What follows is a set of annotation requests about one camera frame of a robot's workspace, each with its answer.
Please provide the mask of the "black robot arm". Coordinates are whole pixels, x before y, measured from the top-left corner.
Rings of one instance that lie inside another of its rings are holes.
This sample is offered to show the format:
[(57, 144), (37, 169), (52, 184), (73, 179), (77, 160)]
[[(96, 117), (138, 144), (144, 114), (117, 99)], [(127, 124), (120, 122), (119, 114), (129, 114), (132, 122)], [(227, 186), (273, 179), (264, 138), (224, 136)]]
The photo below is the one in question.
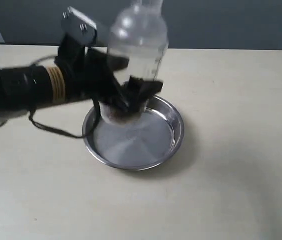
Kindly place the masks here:
[(163, 83), (134, 76), (119, 83), (114, 73), (127, 68), (129, 60), (122, 56), (113, 60), (110, 67), (106, 53), (65, 36), (52, 67), (0, 68), (0, 123), (33, 110), (90, 99), (123, 114), (138, 112)]

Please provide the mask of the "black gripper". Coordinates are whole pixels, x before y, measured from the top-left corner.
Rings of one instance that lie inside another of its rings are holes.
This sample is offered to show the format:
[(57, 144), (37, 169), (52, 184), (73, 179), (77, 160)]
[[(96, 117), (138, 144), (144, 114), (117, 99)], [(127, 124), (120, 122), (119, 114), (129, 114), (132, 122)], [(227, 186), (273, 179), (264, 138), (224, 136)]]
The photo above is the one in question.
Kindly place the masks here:
[(127, 117), (139, 112), (163, 87), (163, 82), (131, 76), (120, 85), (113, 72), (128, 67), (128, 58), (108, 55), (65, 34), (54, 60), (62, 72), (67, 103), (96, 100)]

